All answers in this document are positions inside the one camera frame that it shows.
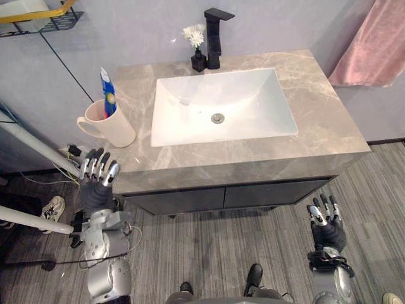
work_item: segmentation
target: towel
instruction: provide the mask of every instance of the towel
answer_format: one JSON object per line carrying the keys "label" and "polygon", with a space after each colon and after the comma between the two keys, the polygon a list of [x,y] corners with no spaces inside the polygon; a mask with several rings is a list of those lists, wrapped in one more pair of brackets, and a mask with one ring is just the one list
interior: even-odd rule
{"label": "towel", "polygon": [[388,87],[404,69],[405,0],[376,0],[329,81]]}

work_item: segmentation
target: robot finger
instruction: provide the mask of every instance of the robot finger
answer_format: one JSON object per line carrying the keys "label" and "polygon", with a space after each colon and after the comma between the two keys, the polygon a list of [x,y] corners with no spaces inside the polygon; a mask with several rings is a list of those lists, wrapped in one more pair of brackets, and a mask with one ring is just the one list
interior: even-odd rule
{"label": "robot finger", "polygon": [[310,207],[311,207],[311,205],[306,205],[306,209],[309,213],[309,220],[311,221],[311,227],[312,227],[312,225],[315,225],[315,218],[312,215],[311,211],[309,210]]}
{"label": "robot finger", "polygon": [[99,162],[99,159],[101,157],[101,155],[104,153],[104,149],[103,148],[99,148],[93,155],[92,160],[90,161],[90,177],[92,179],[97,178],[97,164]]}
{"label": "robot finger", "polygon": [[323,214],[320,212],[317,206],[309,206],[308,211],[311,212],[318,226],[325,226],[328,224],[327,220],[323,217]]}
{"label": "robot finger", "polygon": [[103,186],[112,187],[118,173],[120,173],[120,164],[113,160],[109,166],[107,176],[103,180]]}
{"label": "robot finger", "polygon": [[99,170],[97,173],[97,181],[102,181],[104,179],[104,168],[106,167],[109,156],[110,153],[107,152],[106,154],[103,155],[103,158],[101,158]]}
{"label": "robot finger", "polygon": [[339,208],[337,206],[335,196],[331,195],[331,196],[329,196],[329,199],[330,199],[330,202],[332,203],[333,219],[334,220],[342,220],[342,218],[340,217],[340,211],[339,211]]}
{"label": "robot finger", "polygon": [[329,209],[329,203],[327,197],[322,193],[321,194],[321,200],[323,203],[323,206],[325,207],[325,214],[327,216],[327,221],[330,220],[330,209]]}
{"label": "robot finger", "polygon": [[314,202],[315,207],[319,208],[321,206],[321,204],[319,204],[319,201],[317,198],[314,198],[313,202]]}
{"label": "robot finger", "polygon": [[92,159],[94,153],[96,152],[95,149],[91,149],[84,160],[82,161],[82,164],[80,166],[80,179],[84,179],[85,177],[89,177],[90,173],[90,160]]}

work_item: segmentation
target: white sink basin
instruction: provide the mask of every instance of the white sink basin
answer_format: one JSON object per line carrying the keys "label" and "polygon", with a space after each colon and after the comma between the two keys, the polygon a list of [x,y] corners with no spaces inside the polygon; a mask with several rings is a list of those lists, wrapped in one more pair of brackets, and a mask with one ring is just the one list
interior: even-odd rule
{"label": "white sink basin", "polygon": [[273,68],[156,82],[152,147],[297,133]]}

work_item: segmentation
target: mug handle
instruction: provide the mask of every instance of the mug handle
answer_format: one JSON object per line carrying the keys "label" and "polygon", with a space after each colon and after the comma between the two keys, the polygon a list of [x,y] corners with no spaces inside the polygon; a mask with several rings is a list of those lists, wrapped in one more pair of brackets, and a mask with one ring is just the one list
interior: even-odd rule
{"label": "mug handle", "polygon": [[99,131],[94,132],[93,130],[90,130],[88,127],[86,127],[86,125],[91,125],[91,123],[89,123],[85,117],[78,117],[76,119],[76,123],[77,123],[77,126],[80,128],[80,130],[87,133],[88,135],[98,137],[98,138],[106,138]]}

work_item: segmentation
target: black shoe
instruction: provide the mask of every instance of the black shoe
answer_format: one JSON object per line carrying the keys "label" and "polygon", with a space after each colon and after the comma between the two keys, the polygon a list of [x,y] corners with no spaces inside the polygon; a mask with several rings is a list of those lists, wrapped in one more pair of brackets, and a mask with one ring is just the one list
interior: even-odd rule
{"label": "black shoe", "polygon": [[259,288],[261,277],[263,276],[263,268],[260,264],[253,264],[249,273],[247,274],[245,291],[243,296],[252,296],[249,294],[249,290],[252,286]]}
{"label": "black shoe", "polygon": [[192,287],[189,282],[183,282],[183,284],[180,285],[180,291],[188,291],[190,294],[194,295],[192,292]]}

